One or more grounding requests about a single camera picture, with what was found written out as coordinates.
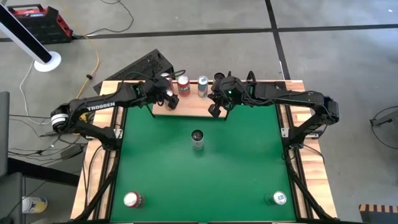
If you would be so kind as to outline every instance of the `table leg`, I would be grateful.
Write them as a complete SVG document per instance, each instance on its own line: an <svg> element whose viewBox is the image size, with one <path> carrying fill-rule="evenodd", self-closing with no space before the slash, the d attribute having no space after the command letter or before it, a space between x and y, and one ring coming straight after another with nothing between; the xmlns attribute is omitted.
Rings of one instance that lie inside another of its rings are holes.
<svg viewBox="0 0 398 224"><path fill-rule="evenodd" d="M21 172L25 177L45 180L57 184L77 186L79 184L79 176L63 172L60 170L42 167L18 159L8 158L8 174Z"/></svg>

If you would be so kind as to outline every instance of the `red soda can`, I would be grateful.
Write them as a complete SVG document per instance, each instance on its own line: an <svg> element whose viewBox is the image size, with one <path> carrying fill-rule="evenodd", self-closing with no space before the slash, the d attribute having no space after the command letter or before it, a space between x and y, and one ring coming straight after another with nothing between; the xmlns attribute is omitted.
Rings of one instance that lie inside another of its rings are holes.
<svg viewBox="0 0 398 224"><path fill-rule="evenodd" d="M170 87L169 88L174 93L173 80L172 80L172 77L170 77L170 74L169 73L162 73L160 76L166 77L167 81L169 81L169 83L170 83Z"/></svg>
<svg viewBox="0 0 398 224"><path fill-rule="evenodd" d="M189 96L191 93L189 78L186 75L178 77L177 80L178 94L180 96Z"/></svg>

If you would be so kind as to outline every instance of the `wooden table edge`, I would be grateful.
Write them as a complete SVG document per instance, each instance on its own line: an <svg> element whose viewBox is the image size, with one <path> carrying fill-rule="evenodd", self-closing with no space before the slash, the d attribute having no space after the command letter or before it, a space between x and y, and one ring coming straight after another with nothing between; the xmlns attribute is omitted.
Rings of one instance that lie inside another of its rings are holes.
<svg viewBox="0 0 398 224"><path fill-rule="evenodd" d="M110 93L115 92L119 82L120 81L104 81L100 94L103 95L103 94L110 94ZM138 81L138 80L130 81L129 80L129 81L125 81L125 82L137 83L140 81ZM285 82L288 90L305 91L302 80L258 80L258 82ZM299 108L298 109L298 107L291 106L291 110L292 110L292 117L294 120L294 124L296 126L303 123L304 122L303 119L305 119L306 117L309 118L311 116L310 109L308 109L308 108ZM282 112L284 124L287 125L287 116L286 116L284 106L281 106L281 112ZM99 127L109 126L110 122L111 122L112 113L113 113L112 108L97 111L95 114L95 117L94 117L93 124L96 126L99 126ZM118 116L116 119L116 123L120 124L121 116L122 116L122 110L118 109ZM320 151L318 141L306 140L305 144ZM93 154L99 145L100 145L100 142L98 140L92 140L88 143L88 146L86 149L86 154L85 154L85 160L83 161L84 168L86 170L86 174L88 174L88 165L91 161L91 158L93 157ZM301 159L303 160L303 169L304 169L304 173L305 173L305 177L306 177L307 188L313 194L313 196L317 200L317 202L323 207L323 209L329 215L336 217L335 205L333 203L333 198L331 195L330 186L329 186L328 178L326 175L326 170L325 170L325 166L322 163L322 159L320 157L317 157L316 154L311 154L310 151L304 151L304 150L301 151L300 156L301 156ZM109 160L108 172L110 171L110 168L113 164L113 157L114 157L114 153L112 152L111 158ZM90 186L88 187L88 201L91 201L91 199L93 198L93 196L95 195L95 193L98 190L103 161L104 161L104 151L99 150L99 152L96 154L96 157L94 158L93 166L91 168ZM301 217L306 218L307 215L305 213L303 196L297 186L296 186L296 191L297 191L297 199L298 199ZM104 218L104 216L105 216L106 204L108 202L108 194L109 194L109 188L103 195L103 198L101 201L101 209L99 211L99 218ZM80 175L80 181L79 181L79 184L78 184L78 187L76 190L75 201L73 203L73 208L72 208L70 218L73 219L73 218L79 216L80 213L83 211L84 206L85 206L85 189L84 189L84 179L83 179L83 171L82 171L81 175Z"/></svg>

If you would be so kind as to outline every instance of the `wooden board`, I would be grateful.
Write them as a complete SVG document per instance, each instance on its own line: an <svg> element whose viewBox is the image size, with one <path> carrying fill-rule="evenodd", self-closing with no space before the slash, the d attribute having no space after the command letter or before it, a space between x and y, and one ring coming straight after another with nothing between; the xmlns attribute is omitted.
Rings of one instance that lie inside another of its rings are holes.
<svg viewBox="0 0 398 224"><path fill-rule="evenodd" d="M120 81L104 81L101 89L101 94L103 95L103 94L114 93L118 87L119 82ZM281 80L259 80L258 82L281 82ZM305 91L303 81L301 80L287 80L285 81L285 83L288 90ZM310 109L308 108L301 108L297 106L291 106L290 108L292 111L294 125L296 126L302 124L306 118L311 117ZM120 124L122 110L119 109L118 111L119 112L116 123ZM281 106L281 111L284 120L284 126L289 127L284 106ZM109 126L111 122L112 112L113 112L112 108L97 111L94 117L94 125L99 127ZM306 140L305 144L320 151L319 143L316 140ZM93 154L99 145L100 142L98 140L93 140L88 143L85 160L84 160L84 167L86 170L86 174L88 173L88 165L90 164L91 158L93 157ZM322 158L306 149L301 150L300 156L303 161L303 169L309 191L314 196L315 200L323 207L323 209L329 215L336 217L337 216L336 209L333 203L333 198L331 196L328 177L326 175L325 166L322 163ZM113 157L114 153L112 152L111 159L109 160L108 172L112 167ZM91 201L91 199L94 197L95 193L98 190L98 184L100 182L100 175L101 175L101 168L103 166L103 161L104 161L104 151L100 150L97 153L96 157L94 158L94 162L91 168L90 185L88 186L89 201ZM305 214L303 196L297 186L296 190L297 190L297 198L299 202L300 213L302 217L305 218L307 216ZM99 218L105 217L108 194L109 194L109 188L103 195L101 209L99 212ZM76 190L75 203L73 204L73 209L70 217L75 218L79 216L80 213L83 211L84 206L85 206L85 188L84 188L83 173L81 173L79 185Z"/></svg>
<svg viewBox="0 0 398 224"><path fill-rule="evenodd" d="M191 83L190 84L191 93L189 96L178 96L180 100L178 106L175 110L168 110L165 106L159 106L154 104L152 109L153 114L155 115L171 115L171 116L204 116L211 117L211 114L208 112L208 108L211 104L213 104L213 100L207 97L199 97L198 95L198 84ZM211 85L208 85L208 94L211 92ZM177 84L174 83L174 94L178 94ZM221 114L220 118L225 118L226 110L224 108L220 108Z"/></svg>

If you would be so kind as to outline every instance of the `concrete floor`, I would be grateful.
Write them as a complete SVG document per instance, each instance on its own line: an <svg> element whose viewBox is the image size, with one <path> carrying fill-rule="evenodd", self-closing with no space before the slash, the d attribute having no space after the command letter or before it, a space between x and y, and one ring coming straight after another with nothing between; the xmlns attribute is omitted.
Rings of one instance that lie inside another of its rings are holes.
<svg viewBox="0 0 398 224"><path fill-rule="evenodd" d="M119 4L107 5L96 0L65 1L72 14L67 14L54 0L8 0L7 5L33 2L57 8L73 29L71 18L78 20L84 33L102 27L122 29L129 24L128 14ZM123 2L135 18L133 26L125 32L271 26L266 5L261 0ZM377 3L359 0L271 2L278 27L393 24L398 21L398 3L393 0ZM383 108L398 105L398 30L293 32L281 33L280 38L291 78L304 80L308 90L330 95L340 106L341 121L330 126L320 140L338 216L342 220L361 221L360 203L397 205L398 151L377 142L369 119ZM100 39L95 43L101 65L83 96L94 96L91 88L94 84L153 49L159 49L175 69L186 69L190 78L211 77L228 70L239 78L245 78L249 70L253 70L258 79L283 78L271 33ZM24 85L31 115L48 116L59 104L76 97L85 75L95 66L95 52L86 40L47 45L46 48L59 52L63 62L53 72L32 71ZM31 59L12 42L0 43L0 52L0 90L11 93L11 113L24 114L19 84ZM10 125L10 147L41 149L53 141L37 139L21 123L13 121ZM34 127L39 133L51 130L50 126ZM396 129L387 125L376 131L383 140L398 146L398 141L394 140ZM72 172L81 168L81 157L54 166ZM36 184L27 184L27 192ZM53 198L55 203L46 213L29 216L28 222L44 217L46 221L68 220L74 193L71 187L44 185L37 195ZM67 206L60 206L61 203L57 203L60 201Z"/></svg>

